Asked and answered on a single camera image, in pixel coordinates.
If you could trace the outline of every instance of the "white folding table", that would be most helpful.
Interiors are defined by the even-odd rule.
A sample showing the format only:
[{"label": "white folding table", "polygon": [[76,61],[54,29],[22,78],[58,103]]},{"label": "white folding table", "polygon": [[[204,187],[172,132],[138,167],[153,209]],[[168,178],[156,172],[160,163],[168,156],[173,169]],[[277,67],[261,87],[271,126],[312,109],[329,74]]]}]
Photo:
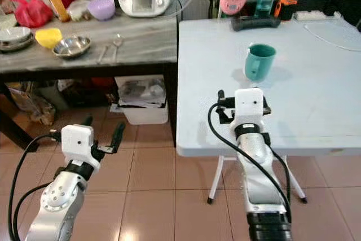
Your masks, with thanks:
[{"label": "white folding table", "polygon": [[[251,43],[277,50],[269,75],[260,83],[250,82],[243,72]],[[360,33],[343,19],[288,21],[276,29],[240,32],[231,29],[229,19],[181,22],[177,152],[234,157],[210,131],[208,109],[220,89],[232,97],[239,88],[258,86],[272,108],[265,123],[280,155],[361,154],[360,51]],[[212,122],[236,143],[216,113]]]}]

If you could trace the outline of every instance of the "red plastic bag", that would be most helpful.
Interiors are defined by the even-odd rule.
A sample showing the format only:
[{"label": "red plastic bag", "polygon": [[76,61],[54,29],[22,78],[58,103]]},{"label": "red plastic bag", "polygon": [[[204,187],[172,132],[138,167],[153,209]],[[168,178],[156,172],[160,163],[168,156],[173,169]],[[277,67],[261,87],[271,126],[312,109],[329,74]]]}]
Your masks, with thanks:
[{"label": "red plastic bag", "polygon": [[21,5],[15,10],[15,18],[22,27],[38,28],[49,22],[52,10],[42,0],[12,0]]}]

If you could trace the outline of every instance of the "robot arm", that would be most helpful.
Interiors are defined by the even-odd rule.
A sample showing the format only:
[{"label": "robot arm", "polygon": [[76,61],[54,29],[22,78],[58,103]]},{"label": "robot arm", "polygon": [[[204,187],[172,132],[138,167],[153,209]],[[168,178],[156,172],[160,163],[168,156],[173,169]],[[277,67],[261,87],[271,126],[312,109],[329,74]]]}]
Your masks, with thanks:
[{"label": "robot arm", "polygon": [[68,165],[42,193],[39,212],[25,241],[70,240],[87,182],[93,172],[99,171],[104,155],[117,152],[124,127],[118,126],[110,147],[98,147],[92,127],[68,125],[61,130],[62,152]]},{"label": "robot arm", "polygon": [[[221,124],[230,123],[231,133],[239,149],[255,160],[278,183],[272,169],[274,159],[269,148],[270,138],[265,133],[263,115],[271,113],[261,89],[237,90],[234,98],[218,93]],[[234,108],[232,118],[224,110]],[[270,179],[254,163],[237,153],[241,162],[245,209],[251,240],[292,240],[285,202]]]}]

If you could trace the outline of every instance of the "black table leg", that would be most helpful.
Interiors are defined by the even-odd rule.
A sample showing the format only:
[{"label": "black table leg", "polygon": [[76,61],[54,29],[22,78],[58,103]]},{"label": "black table leg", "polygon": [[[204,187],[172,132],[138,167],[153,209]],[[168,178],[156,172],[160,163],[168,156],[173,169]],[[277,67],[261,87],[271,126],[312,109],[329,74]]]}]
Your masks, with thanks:
[{"label": "black table leg", "polygon": [[164,83],[167,92],[169,120],[173,135],[174,147],[176,146],[177,129],[177,95],[178,95],[178,63],[164,65]]},{"label": "black table leg", "polygon": [[[27,145],[33,140],[27,132],[18,126],[12,118],[7,116],[0,110],[0,132],[12,140],[20,148],[25,149]],[[39,144],[34,143],[30,148],[30,152],[35,152]]]}]

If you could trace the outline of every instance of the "gray countertop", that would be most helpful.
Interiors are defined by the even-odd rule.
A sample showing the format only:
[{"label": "gray countertop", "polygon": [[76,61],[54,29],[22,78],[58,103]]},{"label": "gray countertop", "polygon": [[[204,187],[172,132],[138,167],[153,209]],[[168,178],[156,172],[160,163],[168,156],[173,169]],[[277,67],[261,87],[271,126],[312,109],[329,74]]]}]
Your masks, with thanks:
[{"label": "gray countertop", "polygon": [[[36,41],[28,48],[11,53],[0,53],[0,74],[21,71],[41,71],[49,69],[86,68],[94,66],[117,66],[129,64],[177,62],[177,18],[156,17],[148,19],[116,16],[109,21],[61,23],[57,19],[43,28],[59,28],[63,37],[71,35],[87,36],[91,39],[89,51],[74,60],[64,60],[53,55],[51,50]],[[116,34],[124,37],[118,48],[117,60],[112,56],[115,50],[110,46],[102,64],[97,64],[102,49],[111,45]]]}]

